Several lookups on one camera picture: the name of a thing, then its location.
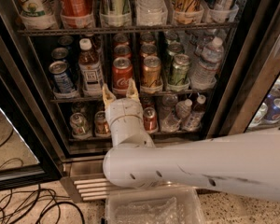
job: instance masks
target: bottle label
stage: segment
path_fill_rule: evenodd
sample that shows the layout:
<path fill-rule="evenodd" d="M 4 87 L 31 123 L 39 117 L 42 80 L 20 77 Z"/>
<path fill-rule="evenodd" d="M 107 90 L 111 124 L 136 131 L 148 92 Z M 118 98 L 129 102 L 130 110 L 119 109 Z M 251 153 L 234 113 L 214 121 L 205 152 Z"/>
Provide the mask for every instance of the bottle label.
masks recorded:
<path fill-rule="evenodd" d="M 95 65 L 80 64 L 79 67 L 83 76 L 83 83 L 87 91 L 101 89 L 103 87 L 104 80 L 100 62 Z"/>
<path fill-rule="evenodd" d="M 183 127 L 198 128 L 203 118 L 204 112 L 192 111 L 188 118 L 183 122 Z"/>

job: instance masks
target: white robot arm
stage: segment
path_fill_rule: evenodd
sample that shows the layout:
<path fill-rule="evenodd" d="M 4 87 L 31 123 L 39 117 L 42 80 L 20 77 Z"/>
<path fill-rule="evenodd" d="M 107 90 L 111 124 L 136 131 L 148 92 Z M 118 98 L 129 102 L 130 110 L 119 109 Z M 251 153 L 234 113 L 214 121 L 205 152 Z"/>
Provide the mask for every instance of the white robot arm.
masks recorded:
<path fill-rule="evenodd" d="M 280 128 L 159 148 L 144 129 L 137 93 L 116 100 L 105 87 L 104 94 L 111 183 L 145 189 L 175 182 L 280 202 Z"/>

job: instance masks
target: refrigerator shelf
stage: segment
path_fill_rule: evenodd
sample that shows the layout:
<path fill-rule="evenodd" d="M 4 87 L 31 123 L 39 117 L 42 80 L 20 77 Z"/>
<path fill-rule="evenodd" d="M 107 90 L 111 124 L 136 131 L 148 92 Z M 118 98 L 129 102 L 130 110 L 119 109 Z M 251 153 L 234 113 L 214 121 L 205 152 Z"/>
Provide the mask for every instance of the refrigerator shelf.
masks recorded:
<path fill-rule="evenodd" d="M 238 21 L 224 23 L 199 23 L 199 24 L 178 24 L 178 25 L 156 25 L 156 26 L 125 26 L 125 27 L 97 27 L 89 29 L 57 29 L 57 30 L 18 30 L 24 36 L 52 36 L 52 35 L 84 35 L 84 34 L 117 34 L 117 33 L 142 33 L 161 32 L 164 30 L 199 30 L 212 28 L 235 28 Z"/>

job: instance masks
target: silver can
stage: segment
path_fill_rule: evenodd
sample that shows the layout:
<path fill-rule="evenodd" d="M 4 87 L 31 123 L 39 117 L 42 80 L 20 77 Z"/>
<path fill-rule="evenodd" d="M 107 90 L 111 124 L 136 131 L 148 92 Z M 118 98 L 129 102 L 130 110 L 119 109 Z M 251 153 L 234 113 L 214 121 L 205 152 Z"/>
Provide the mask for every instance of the silver can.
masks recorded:
<path fill-rule="evenodd" d="M 188 77 L 190 59 L 188 55 L 178 54 L 174 58 L 168 83 L 174 86 L 184 85 Z"/>

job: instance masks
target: green can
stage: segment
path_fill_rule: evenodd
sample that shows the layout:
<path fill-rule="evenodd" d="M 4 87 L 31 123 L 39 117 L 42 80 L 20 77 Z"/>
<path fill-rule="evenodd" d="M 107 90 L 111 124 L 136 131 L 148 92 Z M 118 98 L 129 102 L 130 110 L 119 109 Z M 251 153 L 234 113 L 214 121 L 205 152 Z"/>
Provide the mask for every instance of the green can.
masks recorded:
<path fill-rule="evenodd" d="M 184 85 L 188 77 L 190 59 L 188 55 L 178 54 L 174 58 L 168 83 L 174 86 Z"/>
<path fill-rule="evenodd" d="M 177 54 L 183 54 L 184 53 L 184 46 L 179 42 L 174 42 L 168 45 L 168 48 L 166 50 L 165 54 L 165 63 L 164 68 L 166 74 L 169 73 L 171 70 L 172 63 L 174 61 L 174 57 Z"/>

